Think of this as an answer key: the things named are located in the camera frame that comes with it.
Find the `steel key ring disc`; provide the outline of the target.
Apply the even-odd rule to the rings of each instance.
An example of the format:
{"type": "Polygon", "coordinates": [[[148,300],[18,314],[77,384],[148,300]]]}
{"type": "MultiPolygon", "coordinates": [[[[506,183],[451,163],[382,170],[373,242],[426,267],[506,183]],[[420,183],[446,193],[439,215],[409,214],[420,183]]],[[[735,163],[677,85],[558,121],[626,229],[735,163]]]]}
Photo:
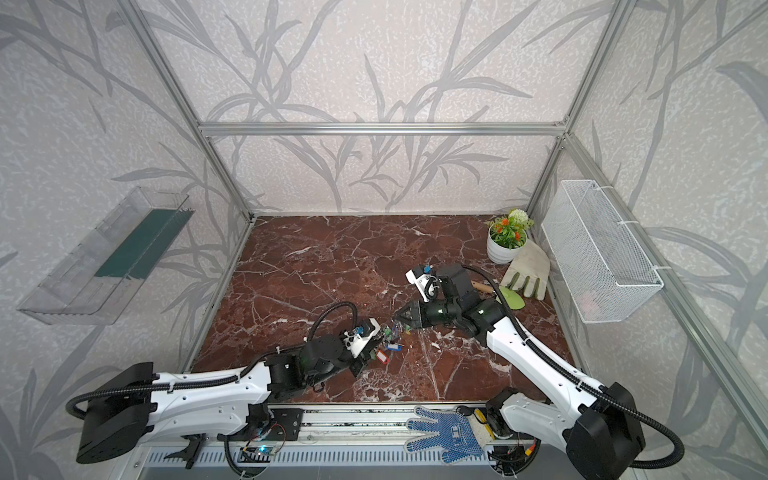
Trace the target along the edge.
{"type": "Polygon", "coordinates": [[[372,354],[380,364],[388,365],[394,355],[398,355],[405,350],[405,337],[409,329],[399,322],[386,324],[377,337],[378,343],[372,354]]]}

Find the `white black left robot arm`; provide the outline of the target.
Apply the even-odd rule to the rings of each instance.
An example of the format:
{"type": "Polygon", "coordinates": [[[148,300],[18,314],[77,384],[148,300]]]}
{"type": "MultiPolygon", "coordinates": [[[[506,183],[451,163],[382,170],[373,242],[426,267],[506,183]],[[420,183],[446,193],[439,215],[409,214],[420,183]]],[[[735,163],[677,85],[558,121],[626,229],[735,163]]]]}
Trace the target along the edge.
{"type": "Polygon", "coordinates": [[[360,318],[346,303],[350,329],[318,335],[314,322],[302,345],[267,352],[250,364],[203,373],[158,373],[150,362],[134,364],[98,389],[67,401],[81,420],[79,464],[111,460],[155,439],[181,437],[191,446],[214,436],[247,441],[275,422],[269,409],[320,387],[345,371],[358,375],[382,339],[374,318],[360,318]]]}

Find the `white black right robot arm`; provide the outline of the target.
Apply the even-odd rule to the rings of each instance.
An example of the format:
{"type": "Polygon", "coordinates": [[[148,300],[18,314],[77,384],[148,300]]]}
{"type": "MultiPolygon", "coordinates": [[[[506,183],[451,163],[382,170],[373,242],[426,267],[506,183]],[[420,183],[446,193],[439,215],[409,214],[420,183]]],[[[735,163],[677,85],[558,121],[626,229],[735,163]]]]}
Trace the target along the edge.
{"type": "Polygon", "coordinates": [[[684,458],[680,437],[639,412],[625,387],[603,385],[530,333],[488,272],[462,264],[419,265],[406,279],[420,297],[399,309],[396,321],[412,329],[455,327],[545,395],[540,402],[506,389],[489,400],[489,422],[502,436],[528,434],[558,448],[585,479],[618,479],[629,468],[664,469],[684,458]]]}

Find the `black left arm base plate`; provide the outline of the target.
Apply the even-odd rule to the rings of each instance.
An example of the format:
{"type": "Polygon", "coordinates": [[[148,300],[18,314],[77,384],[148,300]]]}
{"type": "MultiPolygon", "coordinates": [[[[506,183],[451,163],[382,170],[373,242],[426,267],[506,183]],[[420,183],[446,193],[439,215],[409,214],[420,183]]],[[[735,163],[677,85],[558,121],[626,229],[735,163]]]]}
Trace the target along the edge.
{"type": "Polygon", "coordinates": [[[274,442],[297,441],[302,425],[304,410],[301,408],[279,408],[272,411],[273,419],[259,440],[274,442]]]}

